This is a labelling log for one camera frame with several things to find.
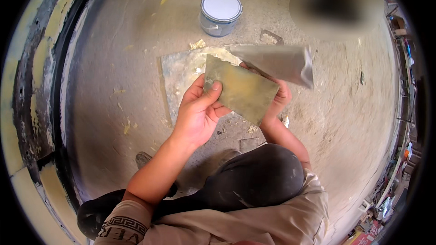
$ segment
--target black pants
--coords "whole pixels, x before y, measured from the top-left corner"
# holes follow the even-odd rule
[[[200,209],[229,212],[278,205],[298,195],[303,179],[301,163],[290,150],[266,144],[226,162],[196,193],[161,201],[152,220]],[[80,206],[77,223],[85,236],[95,239],[124,191],[108,193]]]

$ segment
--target dirty floor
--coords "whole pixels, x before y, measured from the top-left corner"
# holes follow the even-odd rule
[[[243,14],[235,30],[214,38],[198,24],[201,0],[161,1],[94,0],[76,36],[65,132],[83,200],[125,188],[137,171],[135,155],[154,155],[171,134],[158,57],[188,50],[199,39],[207,46],[261,44],[266,29],[285,45],[311,47],[314,90],[290,84],[293,98],[282,116],[289,115],[290,130],[307,147],[329,193],[324,244],[339,242],[357,221],[357,207],[378,177],[390,140],[397,75],[386,24],[357,40],[320,41],[293,24],[289,0],[240,0]],[[220,154],[239,149],[239,139],[264,142],[260,130],[237,115],[222,119],[218,131],[189,160],[178,179],[181,192],[201,188]]]

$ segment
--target left hand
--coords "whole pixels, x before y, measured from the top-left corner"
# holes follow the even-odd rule
[[[215,131],[219,118],[231,112],[217,101],[222,91],[221,82],[215,81],[206,93],[203,93],[203,86],[204,74],[201,74],[183,95],[171,134],[171,138],[192,151],[206,143]]]

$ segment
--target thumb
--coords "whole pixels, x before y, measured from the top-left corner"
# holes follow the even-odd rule
[[[212,87],[201,97],[199,97],[196,103],[200,106],[202,110],[205,110],[207,107],[212,105],[215,101],[217,101],[217,99],[221,95],[221,91],[222,91],[222,83],[216,80],[214,84],[212,84]]]

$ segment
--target right hand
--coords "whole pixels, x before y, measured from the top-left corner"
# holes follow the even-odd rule
[[[239,66],[250,70],[253,73],[256,73],[259,75],[259,72],[253,68],[248,68],[248,66],[245,63],[241,63]],[[287,83],[284,80],[276,79],[270,76],[265,77],[269,80],[272,80],[276,84],[280,86],[279,91],[274,97],[273,102],[271,102],[270,107],[265,113],[265,116],[262,119],[262,122],[260,124],[260,128],[262,126],[267,125],[268,123],[271,123],[277,118],[277,115],[285,108],[285,106],[289,103],[289,101],[292,98],[291,90],[289,89]]]

